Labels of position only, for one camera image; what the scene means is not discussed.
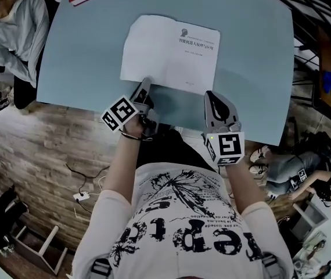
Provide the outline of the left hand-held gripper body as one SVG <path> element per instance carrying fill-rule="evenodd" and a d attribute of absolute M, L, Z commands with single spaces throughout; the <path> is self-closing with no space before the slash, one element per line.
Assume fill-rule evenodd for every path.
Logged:
<path fill-rule="evenodd" d="M 113 132 L 123 130 L 124 125 L 134 116 L 143 125 L 143 136 L 153 136 L 159 128 L 159 116 L 154 111 L 154 104 L 149 96 L 128 99 L 121 96 L 101 115 L 101 121 Z"/>

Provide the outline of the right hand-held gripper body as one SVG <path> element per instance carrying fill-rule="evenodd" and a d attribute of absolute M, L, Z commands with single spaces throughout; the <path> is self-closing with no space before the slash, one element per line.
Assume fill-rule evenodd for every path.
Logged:
<path fill-rule="evenodd" d="M 202 134 L 213 163 L 217 166 L 237 164 L 244 156 L 244 132 L 239 121 L 210 121 Z"/>

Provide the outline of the white paper booklet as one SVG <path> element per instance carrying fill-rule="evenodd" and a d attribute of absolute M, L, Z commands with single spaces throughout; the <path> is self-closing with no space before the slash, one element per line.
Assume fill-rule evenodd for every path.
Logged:
<path fill-rule="evenodd" d="M 121 80 L 204 95 L 213 89 L 220 32 L 169 17 L 142 15 L 125 40 Z"/>

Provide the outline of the person's left forearm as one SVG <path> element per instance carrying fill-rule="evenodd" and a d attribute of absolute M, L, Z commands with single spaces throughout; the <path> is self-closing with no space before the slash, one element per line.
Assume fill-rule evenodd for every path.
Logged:
<path fill-rule="evenodd" d="M 115 191 L 131 203 L 140 145 L 140 140 L 121 135 L 102 191 Z"/>

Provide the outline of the person's right forearm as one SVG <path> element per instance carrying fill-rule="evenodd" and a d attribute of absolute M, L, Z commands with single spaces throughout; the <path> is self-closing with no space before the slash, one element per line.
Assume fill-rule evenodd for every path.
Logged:
<path fill-rule="evenodd" d="M 243 160 L 237 164 L 227 165 L 225 169 L 240 214 L 250 205 L 264 201 L 264 194 Z"/>

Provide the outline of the person's left hand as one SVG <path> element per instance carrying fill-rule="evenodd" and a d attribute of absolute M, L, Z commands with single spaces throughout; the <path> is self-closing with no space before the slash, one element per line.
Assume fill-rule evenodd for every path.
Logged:
<path fill-rule="evenodd" d="M 140 115 L 135 115 L 124 124 L 122 131 L 135 137 L 142 138 L 144 129 L 145 128 L 140 121 Z"/>

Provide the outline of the person's black trousers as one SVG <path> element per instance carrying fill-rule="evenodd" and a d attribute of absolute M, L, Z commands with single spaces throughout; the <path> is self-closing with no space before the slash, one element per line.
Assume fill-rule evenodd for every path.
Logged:
<path fill-rule="evenodd" d="M 175 129 L 157 134 L 152 141 L 141 142 L 136 167 L 149 163 L 183 164 L 215 172 Z"/>

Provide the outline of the white printed t-shirt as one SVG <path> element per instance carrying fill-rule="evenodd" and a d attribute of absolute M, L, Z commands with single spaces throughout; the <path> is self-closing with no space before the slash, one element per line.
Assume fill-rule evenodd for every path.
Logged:
<path fill-rule="evenodd" d="M 224 180 L 199 167 L 151 163 L 137 169 L 131 203 L 101 192 L 72 263 L 73 279 L 90 279 L 96 259 L 111 279 L 264 279 L 262 257 L 294 272 L 289 250 L 265 202 L 241 214 Z"/>

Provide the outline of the blue crumpled object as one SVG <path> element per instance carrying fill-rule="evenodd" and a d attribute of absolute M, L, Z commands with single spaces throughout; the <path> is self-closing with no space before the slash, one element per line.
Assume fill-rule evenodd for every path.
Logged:
<path fill-rule="evenodd" d="M 331 91 L 331 71 L 322 72 L 322 88 L 326 94 Z"/>

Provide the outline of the small white table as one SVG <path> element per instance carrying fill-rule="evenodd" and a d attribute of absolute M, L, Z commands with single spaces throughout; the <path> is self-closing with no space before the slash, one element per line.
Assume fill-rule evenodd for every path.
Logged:
<path fill-rule="evenodd" d="M 293 208 L 296 210 L 294 217 L 294 225 L 290 229 L 292 234 L 300 241 L 305 241 L 314 230 L 323 223 L 328 221 L 328 218 L 309 200 L 305 204 L 299 206 L 294 203 Z"/>

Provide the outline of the grey harness buckle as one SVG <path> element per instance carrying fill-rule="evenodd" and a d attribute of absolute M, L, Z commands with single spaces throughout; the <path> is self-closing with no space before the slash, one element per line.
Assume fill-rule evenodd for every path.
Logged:
<path fill-rule="evenodd" d="M 262 257 L 263 278 L 280 279 L 282 271 L 276 256 L 265 253 Z"/>
<path fill-rule="evenodd" d="M 96 259 L 91 267 L 90 279 L 109 279 L 111 266 L 105 258 Z"/>

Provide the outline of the white framed stool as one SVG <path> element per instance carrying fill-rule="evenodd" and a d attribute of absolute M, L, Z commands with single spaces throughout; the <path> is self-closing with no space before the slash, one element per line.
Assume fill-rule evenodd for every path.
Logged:
<path fill-rule="evenodd" d="M 27 226 L 23 226 L 20 230 L 14 230 L 10 237 L 18 255 L 44 272 L 57 277 L 68 251 L 67 247 L 54 244 L 53 240 L 58 231 L 59 227 L 54 226 L 49 235 L 43 238 Z"/>

